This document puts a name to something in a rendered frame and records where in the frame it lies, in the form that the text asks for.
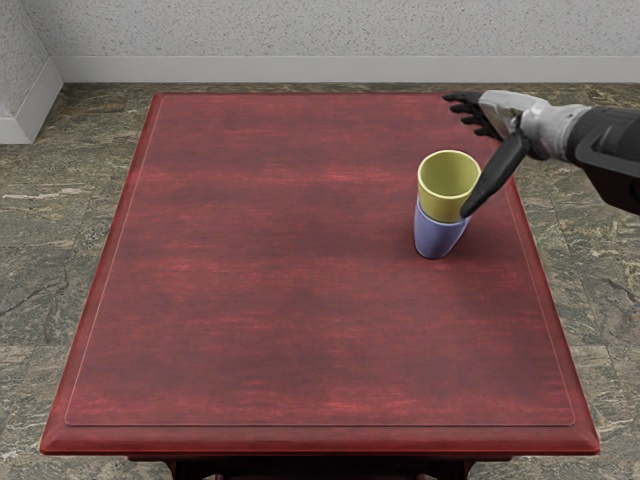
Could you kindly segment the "lavender blue cup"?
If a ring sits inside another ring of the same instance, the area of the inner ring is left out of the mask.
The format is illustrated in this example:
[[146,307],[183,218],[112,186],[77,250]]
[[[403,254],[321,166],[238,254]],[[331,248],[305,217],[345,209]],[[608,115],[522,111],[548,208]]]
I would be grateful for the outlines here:
[[444,258],[463,236],[469,220],[469,217],[459,217],[453,223],[434,220],[423,211],[419,198],[416,198],[413,220],[416,251],[428,259]]

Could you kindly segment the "yellow-green cup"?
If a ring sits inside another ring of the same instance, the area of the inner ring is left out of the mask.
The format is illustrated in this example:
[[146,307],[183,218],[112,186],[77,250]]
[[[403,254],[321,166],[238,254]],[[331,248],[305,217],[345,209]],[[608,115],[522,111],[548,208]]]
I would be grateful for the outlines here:
[[422,211],[440,223],[456,223],[481,173],[476,160],[458,150],[441,150],[425,157],[417,170]]

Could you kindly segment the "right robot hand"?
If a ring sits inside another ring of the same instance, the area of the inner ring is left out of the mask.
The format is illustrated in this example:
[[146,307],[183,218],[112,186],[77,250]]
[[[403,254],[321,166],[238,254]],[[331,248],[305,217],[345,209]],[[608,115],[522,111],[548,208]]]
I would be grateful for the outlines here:
[[536,160],[567,158],[572,129],[590,110],[581,104],[554,106],[547,100],[506,90],[451,92],[443,96],[461,122],[477,136],[500,142],[460,209],[467,218],[497,193],[527,156]]

